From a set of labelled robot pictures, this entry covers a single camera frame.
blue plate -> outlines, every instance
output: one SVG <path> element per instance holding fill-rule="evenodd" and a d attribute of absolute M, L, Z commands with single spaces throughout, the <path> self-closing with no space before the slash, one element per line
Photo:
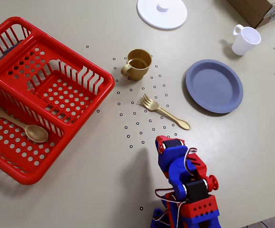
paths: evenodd
<path fill-rule="evenodd" d="M 243 99 L 243 86 L 227 65 L 205 59 L 193 64 L 186 75 L 188 91 L 201 107 L 214 113 L 229 113 Z"/>

fork handle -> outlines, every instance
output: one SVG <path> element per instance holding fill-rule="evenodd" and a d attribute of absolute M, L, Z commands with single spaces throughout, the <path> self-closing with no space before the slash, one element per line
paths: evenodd
<path fill-rule="evenodd" d="M 168 117 L 170 117 L 171 119 L 173 119 L 178 124 L 178 126 L 180 126 L 182 129 L 190 130 L 190 125 L 186 121 L 180 120 L 179 118 L 176 118 L 174 115 L 172 115 L 171 113 L 167 112 L 162 107 L 159 107 L 158 109 L 161 112 L 165 113 Z"/>

fork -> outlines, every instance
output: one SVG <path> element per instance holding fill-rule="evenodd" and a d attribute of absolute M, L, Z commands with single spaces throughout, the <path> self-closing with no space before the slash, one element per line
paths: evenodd
<path fill-rule="evenodd" d="M 146 94 L 144 94 L 144 96 L 142 97 L 142 105 L 150 111 L 160 110 L 161 112 L 165 113 L 168 117 L 173 119 L 182 129 L 190 130 L 189 123 L 179 118 L 176 118 L 174 115 L 164 110 L 156 101 L 153 101 Z"/>

tan cup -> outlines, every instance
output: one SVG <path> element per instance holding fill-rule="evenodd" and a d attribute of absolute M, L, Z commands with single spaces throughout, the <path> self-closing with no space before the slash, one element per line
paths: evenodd
<path fill-rule="evenodd" d="M 127 64 L 122 68 L 121 73 L 132 80 L 141 80 L 148 72 L 152 62 L 151 55 L 145 50 L 136 49 L 128 54 Z"/>

table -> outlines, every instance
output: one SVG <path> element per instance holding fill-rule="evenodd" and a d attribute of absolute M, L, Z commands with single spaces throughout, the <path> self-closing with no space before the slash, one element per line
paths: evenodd
<path fill-rule="evenodd" d="M 157 164 L 157 135 L 198 148 L 208 174 L 219 180 L 213 194 L 222 227 L 275 216 L 275 21 L 258 29 L 260 46 L 238 57 L 229 49 L 235 39 L 231 31 L 247 23 L 230 4 L 184 3 L 185 24 L 162 31 L 139 18 L 136 1 L 0 0 L 0 23 L 21 16 L 118 80 L 41 181 L 23 186 L 0 171 L 0 227 L 150 227 L 153 209 L 162 207 L 154 189 L 170 186 Z M 120 74 L 124 57 L 135 48 L 153 55 L 139 82 Z M 214 115 L 189 97 L 185 73 L 201 59 L 221 61 L 237 72 L 244 87 L 237 110 Z M 192 129 L 145 112 L 136 104 L 143 93 L 157 96 Z"/>

